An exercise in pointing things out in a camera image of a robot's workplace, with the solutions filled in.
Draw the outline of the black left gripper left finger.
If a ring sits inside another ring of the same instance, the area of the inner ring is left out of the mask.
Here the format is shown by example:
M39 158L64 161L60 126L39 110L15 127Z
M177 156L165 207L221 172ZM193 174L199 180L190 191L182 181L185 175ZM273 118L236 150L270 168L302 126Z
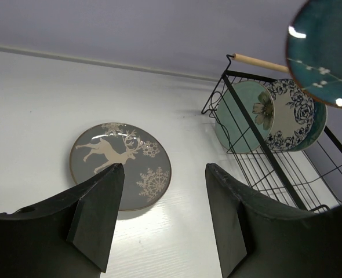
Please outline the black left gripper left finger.
M125 171L87 181L15 213L0 213L0 277L99 277L106 272Z

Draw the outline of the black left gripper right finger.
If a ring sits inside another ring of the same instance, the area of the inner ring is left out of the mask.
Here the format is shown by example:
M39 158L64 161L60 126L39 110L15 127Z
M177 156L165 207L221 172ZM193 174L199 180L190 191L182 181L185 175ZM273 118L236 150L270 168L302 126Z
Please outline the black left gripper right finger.
M205 180L223 277L342 277L342 205L290 207L214 163Z

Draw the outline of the grey reindeer plate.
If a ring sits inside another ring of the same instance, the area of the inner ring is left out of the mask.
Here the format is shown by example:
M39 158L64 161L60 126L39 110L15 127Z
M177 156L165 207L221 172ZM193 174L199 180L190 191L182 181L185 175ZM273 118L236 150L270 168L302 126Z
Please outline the grey reindeer plate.
M154 136L136 126L117 122L93 126L71 148L69 167L76 184L115 163L122 164L125 172L121 211L154 205L170 185L172 167L166 150Z

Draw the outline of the dark teal plate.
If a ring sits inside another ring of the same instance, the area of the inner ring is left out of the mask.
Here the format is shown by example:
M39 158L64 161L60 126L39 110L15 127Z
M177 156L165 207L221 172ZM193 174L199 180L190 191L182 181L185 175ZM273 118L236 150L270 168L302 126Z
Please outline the dark teal plate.
M301 89L342 109L342 1L305 1L288 26L285 56Z

